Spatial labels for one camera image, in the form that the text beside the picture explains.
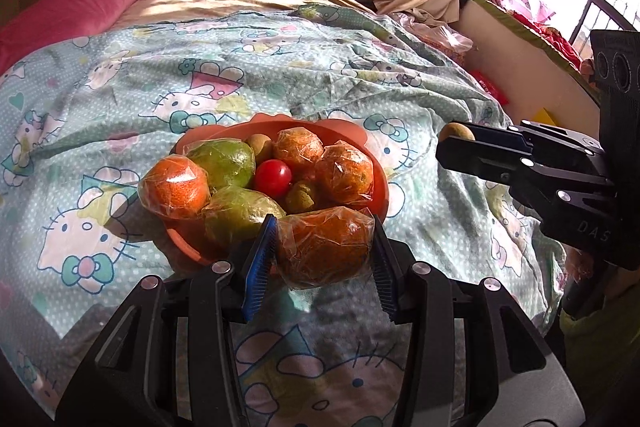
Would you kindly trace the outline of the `green fruit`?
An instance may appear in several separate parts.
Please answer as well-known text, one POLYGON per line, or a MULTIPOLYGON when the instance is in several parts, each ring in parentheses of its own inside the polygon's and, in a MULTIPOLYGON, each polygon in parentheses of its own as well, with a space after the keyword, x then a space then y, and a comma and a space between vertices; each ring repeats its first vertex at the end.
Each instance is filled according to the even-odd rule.
POLYGON ((268 195, 245 187, 227 186, 210 196, 202 211, 206 239, 221 248, 231 248, 254 239, 265 217, 277 219, 284 209, 268 195))
POLYGON ((228 186, 248 187, 256 170, 254 150, 239 139, 203 141, 191 147, 186 157, 205 170, 212 192, 228 186))

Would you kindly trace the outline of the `small tan longan fruit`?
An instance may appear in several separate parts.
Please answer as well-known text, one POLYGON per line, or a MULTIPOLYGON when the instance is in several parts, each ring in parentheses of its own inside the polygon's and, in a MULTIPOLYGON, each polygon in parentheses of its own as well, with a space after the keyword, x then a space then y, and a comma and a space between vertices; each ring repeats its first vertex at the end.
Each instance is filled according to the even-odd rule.
POLYGON ((465 124, 460 124, 460 122, 450 122, 449 124, 445 124, 439 132, 438 141, 444 142, 452 136, 465 141, 475 140, 475 135, 472 130, 468 126, 465 126, 465 124))
POLYGON ((318 187, 314 181, 296 182, 285 196, 285 209, 288 213, 304 213, 316 210, 319 205, 318 187))
POLYGON ((272 158, 273 142, 268 135, 262 133, 252 134, 245 140, 245 143, 252 149, 256 165, 260 165, 262 162, 272 158))

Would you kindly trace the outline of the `large orange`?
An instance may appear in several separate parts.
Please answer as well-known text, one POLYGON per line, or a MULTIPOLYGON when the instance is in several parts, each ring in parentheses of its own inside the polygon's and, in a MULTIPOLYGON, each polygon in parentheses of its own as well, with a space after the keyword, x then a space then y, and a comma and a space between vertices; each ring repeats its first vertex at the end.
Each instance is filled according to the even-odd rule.
POLYGON ((356 277, 369 264, 375 219, 337 206, 278 220, 277 269, 288 286, 316 288, 356 277))

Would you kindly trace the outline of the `pink floral cloth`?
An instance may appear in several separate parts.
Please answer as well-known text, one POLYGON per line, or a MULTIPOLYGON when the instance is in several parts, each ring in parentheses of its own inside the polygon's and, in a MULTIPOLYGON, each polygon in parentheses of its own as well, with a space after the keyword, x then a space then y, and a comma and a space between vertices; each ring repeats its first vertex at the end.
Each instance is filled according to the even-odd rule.
POLYGON ((410 34, 446 54, 460 66, 464 65, 466 54, 473 49, 471 39, 459 34, 447 24, 428 26, 407 13, 394 13, 392 19, 410 34))

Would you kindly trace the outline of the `red tomato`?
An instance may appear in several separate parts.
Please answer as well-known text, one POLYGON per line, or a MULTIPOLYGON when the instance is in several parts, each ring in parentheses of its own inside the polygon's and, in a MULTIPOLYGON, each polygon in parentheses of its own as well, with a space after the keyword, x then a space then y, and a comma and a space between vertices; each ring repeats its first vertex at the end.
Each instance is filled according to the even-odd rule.
POLYGON ((292 179, 292 171, 284 161, 268 159, 256 168, 253 186, 272 199, 281 199, 288 193, 292 179))

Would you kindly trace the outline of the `red plastic bag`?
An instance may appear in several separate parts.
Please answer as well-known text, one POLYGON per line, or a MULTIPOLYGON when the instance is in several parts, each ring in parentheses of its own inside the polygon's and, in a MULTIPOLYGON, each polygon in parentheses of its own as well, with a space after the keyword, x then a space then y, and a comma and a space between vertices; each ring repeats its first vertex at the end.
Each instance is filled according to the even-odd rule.
POLYGON ((482 72, 477 69, 473 69, 471 70, 470 75, 480 84, 480 87, 482 87, 486 93, 491 95, 500 105, 506 106, 509 104, 509 98, 504 94, 504 92, 482 72))

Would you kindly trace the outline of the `Hello Kitty blue quilt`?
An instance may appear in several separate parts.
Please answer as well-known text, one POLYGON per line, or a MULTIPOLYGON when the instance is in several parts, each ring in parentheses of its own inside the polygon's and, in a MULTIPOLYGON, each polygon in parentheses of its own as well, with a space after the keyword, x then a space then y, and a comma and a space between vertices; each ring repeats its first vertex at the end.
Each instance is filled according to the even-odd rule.
POLYGON ((142 277, 173 280, 267 216, 290 257, 233 333, 255 426, 387 426, 409 331, 368 272, 385 230, 448 277, 497 277, 546 331, 564 249, 499 184, 439 166, 450 121, 505 128, 453 60, 387 18, 311 4, 1 38, 1 352, 52 418, 142 277))

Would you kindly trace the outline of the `yellow paper note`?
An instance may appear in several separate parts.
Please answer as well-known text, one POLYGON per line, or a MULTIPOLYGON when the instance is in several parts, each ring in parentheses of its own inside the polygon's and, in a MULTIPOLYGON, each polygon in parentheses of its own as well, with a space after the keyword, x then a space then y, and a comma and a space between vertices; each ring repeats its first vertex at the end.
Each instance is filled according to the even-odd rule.
POLYGON ((548 126, 553 127, 559 126, 559 124, 553 119, 552 115, 544 107, 538 109, 535 115, 530 118, 530 120, 536 122, 537 124, 548 124, 548 126))

